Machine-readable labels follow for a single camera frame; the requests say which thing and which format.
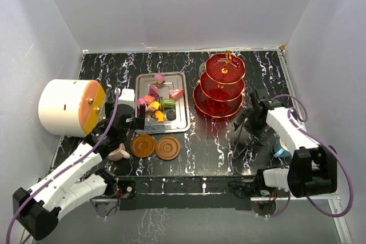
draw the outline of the metal tray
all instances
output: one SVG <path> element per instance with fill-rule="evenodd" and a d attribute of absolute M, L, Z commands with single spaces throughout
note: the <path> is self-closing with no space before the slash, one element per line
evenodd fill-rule
<path fill-rule="evenodd" d="M 169 98 L 169 90 L 184 89 L 184 95 L 176 101 L 176 119 L 169 121 L 165 118 L 164 123 L 152 117 L 149 112 L 146 113 L 145 129 L 136 130 L 138 134 L 159 134 L 159 133 L 177 133 L 187 131 L 190 127 L 188 98 L 186 95 L 187 86 L 185 75 L 181 72 L 159 73 L 165 76 L 165 83 L 159 89 L 159 95 L 164 98 Z M 149 94 L 149 87 L 155 81 L 154 74 L 140 74 L 136 78 L 136 100 Z M 165 115 L 170 110 L 162 111 Z"/>

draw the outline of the white wall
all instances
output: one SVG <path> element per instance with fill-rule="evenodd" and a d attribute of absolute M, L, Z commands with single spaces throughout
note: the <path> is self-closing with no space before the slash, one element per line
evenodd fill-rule
<path fill-rule="evenodd" d="M 55 0 L 82 49 L 286 44 L 309 0 Z"/>
<path fill-rule="evenodd" d="M 286 47 L 308 130 L 333 145 L 351 172 L 355 202 L 346 219 L 355 243 L 366 237 L 365 19 L 365 0 L 311 0 Z M 345 208 L 343 176 L 339 192 Z"/>
<path fill-rule="evenodd" d="M 53 78 L 77 77 L 81 55 L 54 0 L 0 0 L 0 243 L 13 192 L 45 176 L 57 147 L 38 119 L 42 90 Z M 17 226 L 11 243 L 21 233 Z"/>

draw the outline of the red tray tier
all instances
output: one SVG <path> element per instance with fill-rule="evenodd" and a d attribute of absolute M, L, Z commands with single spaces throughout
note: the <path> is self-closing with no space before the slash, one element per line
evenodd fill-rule
<path fill-rule="evenodd" d="M 217 101 L 231 101 L 238 98 L 244 90 L 244 81 L 234 84 L 220 84 L 204 73 L 200 78 L 201 88 L 205 95 Z"/>
<path fill-rule="evenodd" d="M 226 62 L 226 53 L 214 54 L 206 61 L 207 75 L 214 81 L 221 84 L 233 84 L 240 81 L 245 75 L 244 62 L 237 56 L 231 54 L 231 62 L 227 65 L 227 73 L 222 69 Z"/>
<path fill-rule="evenodd" d="M 204 94 L 199 83 L 193 90 L 193 100 L 196 107 L 211 117 L 229 117 L 235 114 L 242 105 L 243 97 L 231 101 L 217 101 Z"/>

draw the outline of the brown saucer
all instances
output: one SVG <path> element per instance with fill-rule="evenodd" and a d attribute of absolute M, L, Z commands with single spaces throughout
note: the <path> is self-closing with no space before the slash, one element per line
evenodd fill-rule
<path fill-rule="evenodd" d="M 172 160 L 179 155 L 181 144 L 174 137 L 163 137 L 156 143 L 155 152 L 163 160 Z"/>
<path fill-rule="evenodd" d="M 131 151 L 134 156 L 145 158 L 152 155 L 155 150 L 155 139 L 147 134 L 140 134 L 132 139 Z"/>

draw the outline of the marble tabletop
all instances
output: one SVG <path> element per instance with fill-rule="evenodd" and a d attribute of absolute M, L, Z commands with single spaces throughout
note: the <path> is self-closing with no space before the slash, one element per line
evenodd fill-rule
<path fill-rule="evenodd" d="M 251 136 L 243 130 L 240 136 L 240 151 L 233 157 L 235 132 L 232 121 L 217 121 L 201 116 L 193 104 L 193 89 L 199 80 L 198 67 L 215 52 L 169 52 L 169 53 L 97 53 L 85 54 L 79 79 L 95 79 L 112 101 L 115 87 L 135 89 L 136 77 L 146 73 L 181 71 L 185 73 L 189 102 L 190 129 L 185 133 L 154 134 L 156 140 L 171 135 L 179 140 L 182 149 L 179 156 L 163 161 L 153 153 L 140 159 L 132 156 L 117 162 L 105 159 L 98 168 L 106 167 L 117 176 L 151 177 L 216 177 L 255 175 L 257 169 L 269 166 L 287 166 L 285 159 L 274 158 L 271 149 L 278 137 L 272 136 L 260 146 L 253 143 Z M 266 88 L 272 97 L 288 94 L 288 86 L 277 51 L 238 51 L 246 67 L 243 107 L 249 105 L 249 93 L 254 89 Z M 130 152 L 130 141 L 136 136 L 130 133 L 125 146 Z M 60 165 L 80 143 L 80 138 L 61 137 L 51 169 Z"/>

